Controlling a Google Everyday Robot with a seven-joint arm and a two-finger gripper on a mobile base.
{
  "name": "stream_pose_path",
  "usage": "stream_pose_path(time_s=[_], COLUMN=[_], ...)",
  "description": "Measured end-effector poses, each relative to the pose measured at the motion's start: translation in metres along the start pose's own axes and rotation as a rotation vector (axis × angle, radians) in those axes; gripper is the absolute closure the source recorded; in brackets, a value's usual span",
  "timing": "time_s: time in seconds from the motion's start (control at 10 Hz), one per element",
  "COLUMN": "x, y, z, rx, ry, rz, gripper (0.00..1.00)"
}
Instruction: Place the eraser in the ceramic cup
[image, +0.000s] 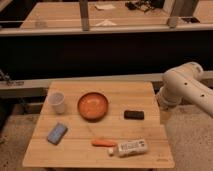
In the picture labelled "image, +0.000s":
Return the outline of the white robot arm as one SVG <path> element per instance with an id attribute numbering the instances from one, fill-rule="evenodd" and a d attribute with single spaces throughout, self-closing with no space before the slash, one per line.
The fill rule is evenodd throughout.
<path id="1" fill-rule="evenodd" d="M 204 70 L 197 62 L 188 62 L 167 70 L 163 86 L 156 95 L 163 110 L 175 108 L 183 99 L 213 118 L 213 90 L 200 82 Z"/>

